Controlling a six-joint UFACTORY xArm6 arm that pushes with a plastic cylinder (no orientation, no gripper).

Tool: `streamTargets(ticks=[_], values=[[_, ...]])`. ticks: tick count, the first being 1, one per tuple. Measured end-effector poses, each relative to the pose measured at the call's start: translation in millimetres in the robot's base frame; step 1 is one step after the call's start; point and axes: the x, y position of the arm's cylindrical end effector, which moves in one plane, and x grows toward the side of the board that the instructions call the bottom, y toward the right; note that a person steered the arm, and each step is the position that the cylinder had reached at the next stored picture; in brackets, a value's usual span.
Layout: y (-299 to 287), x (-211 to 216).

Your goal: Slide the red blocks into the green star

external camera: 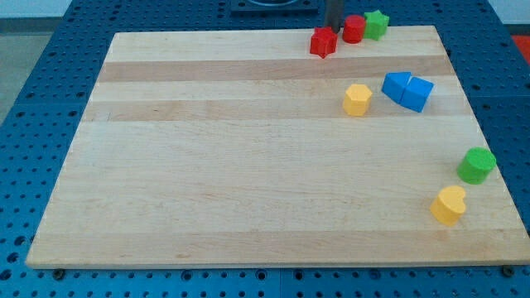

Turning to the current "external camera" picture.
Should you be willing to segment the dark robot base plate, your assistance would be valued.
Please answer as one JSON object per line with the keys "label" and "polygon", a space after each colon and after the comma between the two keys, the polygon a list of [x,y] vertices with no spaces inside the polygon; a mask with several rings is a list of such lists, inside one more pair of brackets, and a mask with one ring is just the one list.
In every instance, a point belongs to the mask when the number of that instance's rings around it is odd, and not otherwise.
{"label": "dark robot base plate", "polygon": [[232,15],[239,13],[318,12],[319,0],[229,0]]}

